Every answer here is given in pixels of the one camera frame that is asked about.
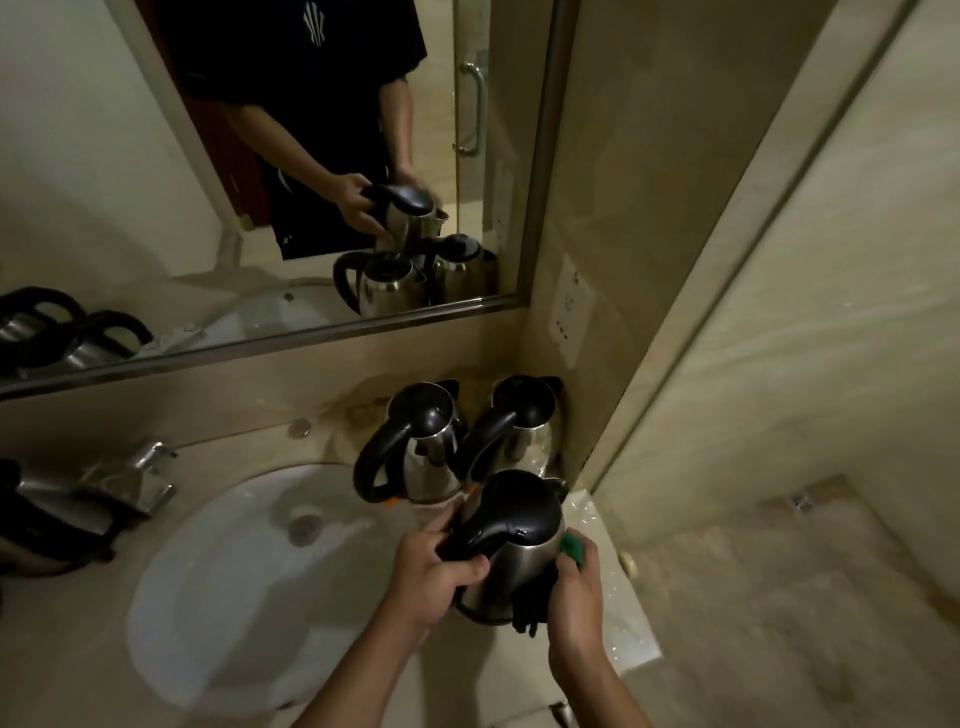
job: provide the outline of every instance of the floor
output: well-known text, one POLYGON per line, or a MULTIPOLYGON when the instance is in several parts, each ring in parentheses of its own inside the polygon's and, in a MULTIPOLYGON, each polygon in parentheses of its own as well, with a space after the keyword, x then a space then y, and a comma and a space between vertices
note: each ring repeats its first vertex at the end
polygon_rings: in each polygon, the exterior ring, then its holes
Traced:
POLYGON ((960 605, 843 478, 629 549, 656 728, 960 725, 960 605))

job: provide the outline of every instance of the hand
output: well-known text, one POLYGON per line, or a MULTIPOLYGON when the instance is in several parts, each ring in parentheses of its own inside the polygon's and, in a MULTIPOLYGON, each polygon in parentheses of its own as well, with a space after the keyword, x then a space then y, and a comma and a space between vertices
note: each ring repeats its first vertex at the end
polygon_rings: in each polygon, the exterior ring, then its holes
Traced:
POLYGON ((412 164, 398 164, 394 170, 394 180, 397 184, 412 184, 414 187, 419 187, 422 190, 425 190, 430 193, 430 197, 433 198, 433 204, 437 209, 441 209, 444 206, 444 201, 440 199, 440 196, 433 191, 433 188, 421 177, 417 170, 414 169, 412 164))
POLYGON ((550 638, 550 671, 561 688, 575 681, 584 670, 607 661, 603 646, 603 591, 600 586, 600 556, 596 544, 570 529, 584 543, 584 564, 562 553, 557 557, 557 583, 547 606, 547 636, 550 638))
POLYGON ((441 561, 437 546, 446 538, 444 529, 453 507, 444 510, 422 531, 410 531, 400 540, 394 573, 381 607, 424 634, 446 614, 457 587, 486 578, 486 556, 470 561, 441 561))
POLYGON ((377 240, 389 240, 390 234, 369 214, 373 201, 360 194, 370 186, 370 180, 363 175, 336 175, 330 202, 340 209, 344 222, 358 232, 373 235, 377 240))

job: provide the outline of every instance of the electric kettle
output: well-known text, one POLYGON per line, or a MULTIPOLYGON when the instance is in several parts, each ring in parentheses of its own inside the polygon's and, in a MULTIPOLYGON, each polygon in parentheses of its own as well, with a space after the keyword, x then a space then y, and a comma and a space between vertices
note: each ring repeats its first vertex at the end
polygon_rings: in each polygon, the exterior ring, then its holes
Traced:
POLYGON ((542 604, 519 604, 517 595, 525 596, 521 588, 548 570, 560 553, 565 495, 565 483, 558 478, 502 471, 467 499, 437 555, 444 561, 466 561, 483 554, 490 559, 490 573, 479 584, 457 590, 457 609, 473 621, 493 625, 515 621, 515 610, 545 611, 552 584, 532 596, 542 604))
POLYGON ((468 301, 494 292, 496 255, 458 232, 429 244, 423 270, 431 303, 468 301))
POLYGON ((129 512, 55 473, 0 460, 0 570, 53 576, 109 560, 129 512))
POLYGON ((110 329, 125 329, 142 347, 154 340, 135 316, 120 311, 99 311, 80 321, 48 327, 21 344, 16 352, 17 374, 23 378, 66 374, 126 361, 136 354, 115 338, 110 329))
POLYGON ((50 304, 61 308, 71 321, 82 319, 84 308, 62 291, 28 286, 0 296, 0 342, 26 341, 58 321, 37 307, 50 304))
POLYGON ((543 477, 560 450, 563 416, 556 376, 508 376, 497 382, 492 406, 470 429, 453 463, 463 482, 483 482, 503 470, 543 477))
POLYGON ((392 497, 416 504, 439 503, 460 490, 450 471, 466 424, 457 412, 456 379, 411 384, 387 405, 386 422, 361 450, 353 467, 353 487, 370 503, 392 497), (386 470, 386 485, 375 484, 386 470))
POLYGON ((371 215, 393 237, 377 241, 381 252, 417 255, 419 243, 438 237, 449 219, 429 192, 410 184, 372 184, 360 194, 373 202, 371 215))
POLYGON ((403 253, 344 253, 333 263, 333 283, 344 303, 364 318, 429 305, 426 278, 403 253), (355 285, 350 285, 348 271, 356 271, 355 285))

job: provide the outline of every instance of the electrical outlet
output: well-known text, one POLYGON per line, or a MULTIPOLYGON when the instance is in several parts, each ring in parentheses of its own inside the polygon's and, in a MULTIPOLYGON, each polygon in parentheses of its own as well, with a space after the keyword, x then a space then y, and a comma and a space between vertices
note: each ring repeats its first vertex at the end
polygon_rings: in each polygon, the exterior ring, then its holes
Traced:
POLYGON ((596 292, 580 275, 577 267, 564 255, 564 267, 557 281, 553 309, 547 323, 547 334, 557 345, 566 368, 572 370, 580 358, 580 349, 587 338, 587 328, 596 305, 596 292))

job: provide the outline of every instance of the faucet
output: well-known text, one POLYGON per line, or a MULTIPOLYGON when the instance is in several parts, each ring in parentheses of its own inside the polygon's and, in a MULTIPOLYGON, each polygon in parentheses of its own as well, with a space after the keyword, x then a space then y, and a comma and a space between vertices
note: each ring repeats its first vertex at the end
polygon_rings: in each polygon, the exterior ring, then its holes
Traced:
POLYGON ((81 476, 78 486, 123 503, 149 519, 177 490, 165 474, 176 457, 172 448, 154 440, 126 460, 97 463, 81 476))

